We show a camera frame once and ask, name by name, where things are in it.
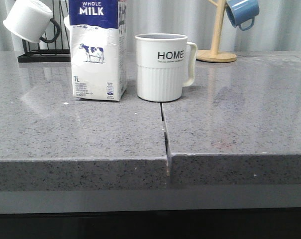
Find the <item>white cup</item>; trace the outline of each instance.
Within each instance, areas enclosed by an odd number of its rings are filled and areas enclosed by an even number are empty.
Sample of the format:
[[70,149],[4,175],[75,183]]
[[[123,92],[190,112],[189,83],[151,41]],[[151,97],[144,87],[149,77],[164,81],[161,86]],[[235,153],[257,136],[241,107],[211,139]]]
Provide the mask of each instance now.
[[[168,102],[181,97],[182,88],[195,80],[197,45],[178,34],[151,33],[135,36],[137,56],[137,94],[154,102]],[[187,45],[191,47],[188,79]]]
[[[48,40],[42,35],[50,22],[56,27],[56,33]],[[33,43],[40,43],[41,40],[52,43],[61,31],[51,9],[39,0],[16,0],[3,24],[13,34]]]

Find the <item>whole milk carton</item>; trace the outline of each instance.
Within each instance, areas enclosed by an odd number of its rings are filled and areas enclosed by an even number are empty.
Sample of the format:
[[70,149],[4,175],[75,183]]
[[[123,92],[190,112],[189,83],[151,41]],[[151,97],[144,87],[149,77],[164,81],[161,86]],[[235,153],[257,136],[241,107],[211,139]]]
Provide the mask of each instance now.
[[69,0],[73,95],[119,101],[126,81],[126,0]]

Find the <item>speckled stone surface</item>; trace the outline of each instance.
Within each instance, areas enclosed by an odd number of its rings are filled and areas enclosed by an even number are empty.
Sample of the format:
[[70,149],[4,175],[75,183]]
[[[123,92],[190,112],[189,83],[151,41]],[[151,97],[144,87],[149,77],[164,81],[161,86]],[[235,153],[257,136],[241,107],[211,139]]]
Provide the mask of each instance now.
[[237,55],[163,104],[173,184],[301,184],[301,52]]
[[[70,63],[18,64],[0,52],[0,191],[166,187],[160,104],[74,98]],[[135,68],[128,61],[128,68]]]

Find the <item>black dish rack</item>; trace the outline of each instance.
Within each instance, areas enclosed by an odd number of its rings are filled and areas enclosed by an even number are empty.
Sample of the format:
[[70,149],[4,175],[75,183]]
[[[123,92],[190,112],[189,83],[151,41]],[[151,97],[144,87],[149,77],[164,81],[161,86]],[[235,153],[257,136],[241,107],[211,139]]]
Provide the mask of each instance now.
[[[61,26],[61,33],[57,40],[53,43],[30,43],[22,40],[24,54],[18,56],[17,60],[20,63],[29,62],[70,62],[70,41],[66,26],[64,25],[64,18],[69,14],[67,0],[52,0],[48,5],[53,11],[53,18]],[[55,35],[56,29],[48,29],[44,35]]]

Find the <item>wooden base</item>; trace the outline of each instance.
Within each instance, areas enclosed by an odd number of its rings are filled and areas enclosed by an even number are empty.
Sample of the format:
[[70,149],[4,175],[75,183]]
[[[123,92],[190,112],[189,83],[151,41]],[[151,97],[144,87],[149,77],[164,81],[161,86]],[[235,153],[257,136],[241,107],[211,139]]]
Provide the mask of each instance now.
[[199,50],[197,53],[197,60],[225,63],[236,61],[236,55],[229,52],[219,52],[217,55],[212,55],[211,50]]

